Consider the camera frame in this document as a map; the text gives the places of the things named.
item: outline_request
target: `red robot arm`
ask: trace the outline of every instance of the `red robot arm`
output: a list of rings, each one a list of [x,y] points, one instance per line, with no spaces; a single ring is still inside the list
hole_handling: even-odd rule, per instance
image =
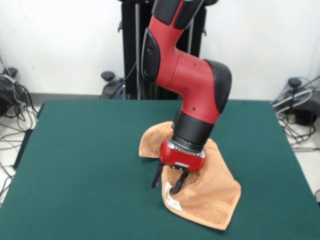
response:
[[[173,137],[162,143],[159,158],[162,166],[185,172],[197,172],[203,166],[203,147],[225,108],[232,83],[225,65],[176,48],[203,1],[156,0],[142,48],[143,77],[182,96],[182,107],[173,121]],[[180,190],[183,180],[174,192]]]

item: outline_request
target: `green felt tablecloth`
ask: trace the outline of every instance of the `green felt tablecloth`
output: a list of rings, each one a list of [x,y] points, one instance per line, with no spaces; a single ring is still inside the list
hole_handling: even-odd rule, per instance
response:
[[[267,102],[229,101],[211,137],[242,186],[226,231],[174,215],[141,136],[180,101],[59,100],[41,109],[0,209],[1,240],[319,240],[320,208]]]

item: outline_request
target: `towel tag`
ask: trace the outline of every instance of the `towel tag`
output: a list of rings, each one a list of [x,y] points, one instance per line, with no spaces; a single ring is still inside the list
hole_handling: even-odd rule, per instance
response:
[[[164,198],[166,203],[174,208],[175,210],[178,211],[182,211],[180,202],[178,202],[177,200],[174,200],[171,196],[170,196],[170,190],[172,189],[172,186],[169,182],[166,182],[165,187],[164,187]]]

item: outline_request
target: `black joint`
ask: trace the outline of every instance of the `black joint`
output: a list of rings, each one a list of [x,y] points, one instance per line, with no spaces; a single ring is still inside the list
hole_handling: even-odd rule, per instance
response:
[[[222,114],[231,91],[231,71],[226,65],[220,62],[205,60],[209,63],[213,71],[215,104],[219,113]]]
[[[200,121],[179,110],[174,118],[172,141],[183,149],[199,153],[213,128],[213,124]]]
[[[161,22],[170,25],[181,0],[156,0],[152,14]]]
[[[184,1],[176,17],[174,27],[181,30],[187,29],[203,2],[204,0]]]

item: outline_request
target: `towel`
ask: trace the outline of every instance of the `towel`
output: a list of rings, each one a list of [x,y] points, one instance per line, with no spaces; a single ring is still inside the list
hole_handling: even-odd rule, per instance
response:
[[[164,139],[171,139],[172,122],[163,122],[149,128],[142,136],[139,156],[158,158]],[[161,183],[164,205],[174,214],[192,222],[226,230],[241,196],[241,186],[233,178],[217,144],[208,139],[204,148],[205,163],[199,172],[190,172],[179,193],[172,195],[182,171],[164,166]]]

